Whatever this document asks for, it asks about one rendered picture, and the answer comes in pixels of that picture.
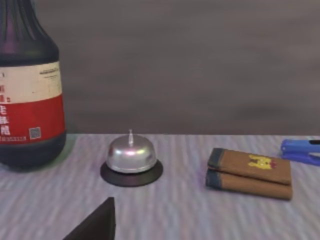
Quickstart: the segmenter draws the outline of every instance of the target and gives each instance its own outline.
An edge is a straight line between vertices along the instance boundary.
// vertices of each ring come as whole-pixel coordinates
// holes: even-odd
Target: blue marker
[[[320,166],[320,140],[285,139],[281,151],[283,159]]]

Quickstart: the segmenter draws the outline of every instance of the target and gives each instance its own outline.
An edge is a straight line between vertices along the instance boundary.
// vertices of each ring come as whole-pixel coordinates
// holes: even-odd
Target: yellow patch
[[[249,155],[250,162],[248,165],[250,167],[256,167],[264,170],[271,170],[276,168],[276,164],[269,157]]]

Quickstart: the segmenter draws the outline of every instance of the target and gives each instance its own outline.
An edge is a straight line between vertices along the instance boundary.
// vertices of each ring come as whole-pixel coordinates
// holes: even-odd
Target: gray wall
[[[39,0],[71,132],[320,133],[317,0]]]

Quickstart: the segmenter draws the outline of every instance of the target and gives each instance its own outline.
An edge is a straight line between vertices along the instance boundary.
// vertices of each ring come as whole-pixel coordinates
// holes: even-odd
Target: red label
[[[62,94],[34,102],[0,103],[0,144],[40,142],[65,130]]]

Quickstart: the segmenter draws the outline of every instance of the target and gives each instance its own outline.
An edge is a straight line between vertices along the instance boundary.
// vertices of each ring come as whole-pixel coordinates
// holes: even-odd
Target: bottle label
[[[0,144],[39,142],[64,131],[59,62],[0,67]]]

